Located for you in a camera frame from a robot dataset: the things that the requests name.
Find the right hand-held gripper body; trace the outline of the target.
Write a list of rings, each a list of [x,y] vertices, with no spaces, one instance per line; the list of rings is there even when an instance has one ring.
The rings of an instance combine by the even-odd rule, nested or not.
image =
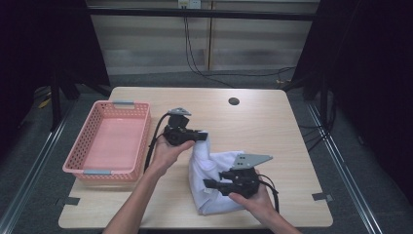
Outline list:
[[[226,183],[221,189],[224,196],[235,192],[243,195],[246,199],[253,196],[259,188],[260,184],[265,184],[270,188],[274,188],[274,184],[268,184],[259,179],[259,174],[255,170],[255,166],[272,160],[270,155],[259,154],[239,154],[233,163],[233,167],[227,172],[231,173],[231,183]]]

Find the black metal stand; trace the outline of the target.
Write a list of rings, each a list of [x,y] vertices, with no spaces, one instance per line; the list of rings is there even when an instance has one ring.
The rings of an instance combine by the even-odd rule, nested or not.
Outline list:
[[[51,83],[51,101],[53,111],[53,122],[51,126],[51,131],[53,132],[61,121],[59,84],[55,76],[52,77]]]

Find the white printed towel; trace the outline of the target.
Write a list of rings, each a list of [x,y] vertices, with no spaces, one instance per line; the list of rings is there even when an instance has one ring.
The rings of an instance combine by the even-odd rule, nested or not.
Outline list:
[[[209,137],[195,143],[189,160],[189,184],[199,215],[225,214],[244,208],[217,189],[206,188],[204,184],[205,179],[220,181],[219,174],[229,171],[240,154],[244,152],[211,152]]]

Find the black horizontal bar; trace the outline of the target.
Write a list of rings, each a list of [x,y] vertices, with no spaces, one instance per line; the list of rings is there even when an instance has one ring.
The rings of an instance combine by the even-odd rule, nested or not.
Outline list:
[[[135,16],[135,17],[176,17],[207,19],[242,19],[242,20],[316,20],[316,14],[223,11],[223,10],[188,10],[188,9],[130,9],[89,7],[90,15],[100,16]]]

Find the person's left hand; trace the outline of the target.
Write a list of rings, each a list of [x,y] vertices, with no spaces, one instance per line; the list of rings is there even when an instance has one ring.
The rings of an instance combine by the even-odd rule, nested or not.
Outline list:
[[[160,136],[156,141],[155,152],[152,163],[146,173],[152,177],[163,176],[169,167],[178,159],[178,156],[195,145],[193,140],[188,140],[180,145],[173,146],[163,137]]]

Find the grey tape piece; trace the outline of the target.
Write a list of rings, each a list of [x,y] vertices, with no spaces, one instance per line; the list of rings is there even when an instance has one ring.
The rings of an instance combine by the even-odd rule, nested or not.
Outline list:
[[[66,205],[69,206],[77,206],[79,204],[80,199],[76,197],[64,197],[58,198],[55,202],[56,206],[64,207]]]
[[[333,197],[330,194],[325,194],[323,192],[321,193],[314,193],[312,195],[313,199],[315,201],[321,201],[321,200],[325,200],[326,202],[331,202],[333,201]]]

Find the white wall socket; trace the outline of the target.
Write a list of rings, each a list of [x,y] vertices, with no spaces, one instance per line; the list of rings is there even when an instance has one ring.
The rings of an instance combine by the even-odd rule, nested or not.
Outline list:
[[[179,9],[194,9],[200,10],[202,8],[201,0],[177,0]]]

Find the black curtain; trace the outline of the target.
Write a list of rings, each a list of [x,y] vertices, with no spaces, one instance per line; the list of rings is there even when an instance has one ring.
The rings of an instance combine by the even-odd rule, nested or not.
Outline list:
[[[0,159],[12,147],[35,91],[110,84],[87,0],[0,0]]]
[[[413,0],[319,0],[293,80],[326,85],[413,205]]]

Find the person's right hand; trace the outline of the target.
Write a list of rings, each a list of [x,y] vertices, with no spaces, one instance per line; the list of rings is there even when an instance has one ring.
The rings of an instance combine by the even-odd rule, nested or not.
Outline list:
[[[276,214],[276,210],[264,184],[260,184],[258,191],[248,199],[235,192],[230,193],[228,197],[243,206],[259,221],[266,220]]]

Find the pink plastic basket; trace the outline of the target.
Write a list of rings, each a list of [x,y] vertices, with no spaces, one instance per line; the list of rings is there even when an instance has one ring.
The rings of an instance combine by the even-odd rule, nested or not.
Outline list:
[[[95,102],[62,170],[81,180],[137,180],[150,122],[148,103]]]

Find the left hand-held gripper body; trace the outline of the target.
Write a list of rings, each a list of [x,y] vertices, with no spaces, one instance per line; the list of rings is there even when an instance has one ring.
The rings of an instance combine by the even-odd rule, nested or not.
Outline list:
[[[198,133],[186,128],[189,123],[188,116],[191,113],[182,107],[168,111],[168,124],[164,128],[163,135],[166,140],[174,146],[180,145],[188,140],[197,141]]]

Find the metal floor rail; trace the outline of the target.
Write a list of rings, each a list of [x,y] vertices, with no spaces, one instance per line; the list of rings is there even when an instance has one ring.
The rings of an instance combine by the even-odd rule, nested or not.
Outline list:
[[[12,233],[74,104],[70,100],[63,105],[55,126],[50,107],[34,107],[23,120],[17,140],[0,165],[0,234]]]
[[[308,104],[309,112],[313,121],[319,129],[321,139],[329,152],[329,155],[335,164],[338,174],[342,178],[344,185],[356,207],[358,215],[360,216],[367,232],[369,234],[385,234],[380,227],[379,221],[371,210],[370,205],[360,191],[346,161],[344,160],[335,140],[331,133],[321,125],[321,117],[317,107],[313,103]]]

